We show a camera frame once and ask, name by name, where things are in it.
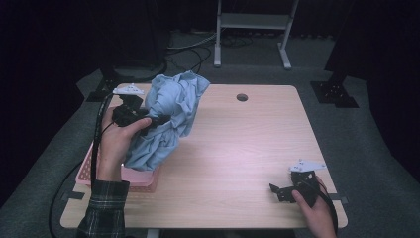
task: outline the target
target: crumpled cloth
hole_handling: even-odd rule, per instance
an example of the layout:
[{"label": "crumpled cloth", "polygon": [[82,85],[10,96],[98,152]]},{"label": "crumpled cloth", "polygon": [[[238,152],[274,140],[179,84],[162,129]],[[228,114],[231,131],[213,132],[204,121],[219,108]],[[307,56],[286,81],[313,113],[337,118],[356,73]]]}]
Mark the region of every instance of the crumpled cloth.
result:
[{"label": "crumpled cloth", "polygon": [[210,82],[192,71],[174,77],[158,75],[145,99],[150,116],[170,115],[170,121],[150,129],[147,136],[135,135],[124,166],[153,171],[178,147],[180,137],[189,135],[198,103]]}]

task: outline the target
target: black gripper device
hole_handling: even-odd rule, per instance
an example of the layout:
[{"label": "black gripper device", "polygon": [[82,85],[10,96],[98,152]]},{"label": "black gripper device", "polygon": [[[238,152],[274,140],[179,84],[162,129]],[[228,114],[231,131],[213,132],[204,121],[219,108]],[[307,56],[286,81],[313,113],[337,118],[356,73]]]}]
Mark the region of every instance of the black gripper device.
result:
[{"label": "black gripper device", "polygon": [[290,203],[296,202],[293,196],[291,195],[291,192],[293,190],[297,190],[303,196],[306,203],[308,203],[308,205],[312,207],[315,204],[318,194],[320,192],[319,183],[316,179],[315,172],[292,172],[291,181],[293,182],[293,186],[279,188],[278,186],[270,183],[269,187],[272,192],[277,194],[277,198],[279,201],[285,201]]},{"label": "black gripper device", "polygon": [[161,115],[159,117],[147,116],[149,114],[149,110],[141,108],[143,99],[136,95],[120,95],[120,98],[123,100],[123,104],[116,107],[112,114],[112,120],[119,127],[126,127],[140,119],[149,117],[152,119],[151,125],[140,132],[141,135],[146,136],[149,129],[156,128],[157,126],[163,125],[170,120],[169,115]]}]

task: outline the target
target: pink container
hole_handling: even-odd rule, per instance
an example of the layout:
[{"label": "pink container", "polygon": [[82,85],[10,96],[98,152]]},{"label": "pink container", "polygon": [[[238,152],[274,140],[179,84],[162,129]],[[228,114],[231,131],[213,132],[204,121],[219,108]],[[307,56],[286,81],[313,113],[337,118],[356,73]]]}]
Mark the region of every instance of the pink container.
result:
[{"label": "pink container", "polygon": [[[92,145],[84,158],[83,164],[76,176],[76,182],[90,186],[90,161],[92,155]],[[154,171],[139,172],[121,166],[121,177],[130,182],[130,191],[155,192],[158,183],[158,172],[160,167]]]}]

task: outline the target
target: plaid sleeve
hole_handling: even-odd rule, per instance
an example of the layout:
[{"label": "plaid sleeve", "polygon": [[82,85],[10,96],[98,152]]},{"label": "plaid sleeve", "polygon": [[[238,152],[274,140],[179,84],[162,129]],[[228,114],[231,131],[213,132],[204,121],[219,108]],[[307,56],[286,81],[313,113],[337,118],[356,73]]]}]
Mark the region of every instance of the plaid sleeve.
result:
[{"label": "plaid sleeve", "polygon": [[124,237],[124,205],[130,183],[97,180],[76,237]]}]

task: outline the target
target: grommet hole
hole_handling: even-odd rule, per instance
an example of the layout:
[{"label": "grommet hole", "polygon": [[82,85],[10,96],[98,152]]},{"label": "grommet hole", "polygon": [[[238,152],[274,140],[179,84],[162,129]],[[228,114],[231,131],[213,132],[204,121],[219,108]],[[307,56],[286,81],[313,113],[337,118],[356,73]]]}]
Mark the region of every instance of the grommet hole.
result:
[{"label": "grommet hole", "polygon": [[247,94],[240,93],[240,94],[237,95],[237,99],[238,99],[238,101],[247,101],[248,96],[247,96]]}]

